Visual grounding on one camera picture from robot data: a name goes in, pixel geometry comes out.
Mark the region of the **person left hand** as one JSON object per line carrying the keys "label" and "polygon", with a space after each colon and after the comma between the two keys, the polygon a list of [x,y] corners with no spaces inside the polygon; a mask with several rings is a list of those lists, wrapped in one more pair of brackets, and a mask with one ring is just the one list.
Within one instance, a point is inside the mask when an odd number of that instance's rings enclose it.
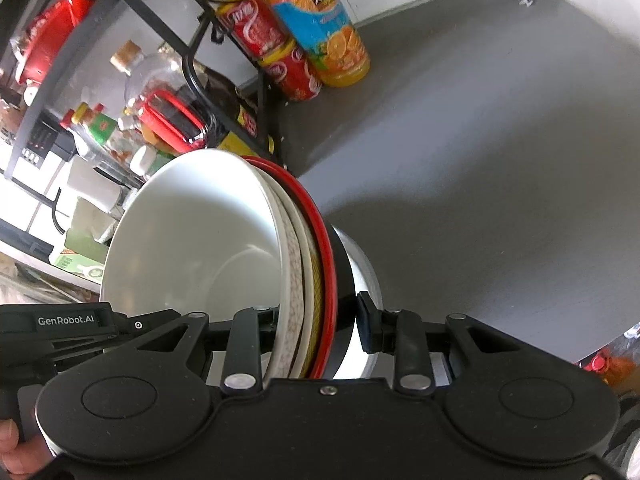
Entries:
{"label": "person left hand", "polygon": [[28,479],[53,460],[41,434],[21,442],[13,419],[2,419],[0,425],[1,468],[10,479]]}

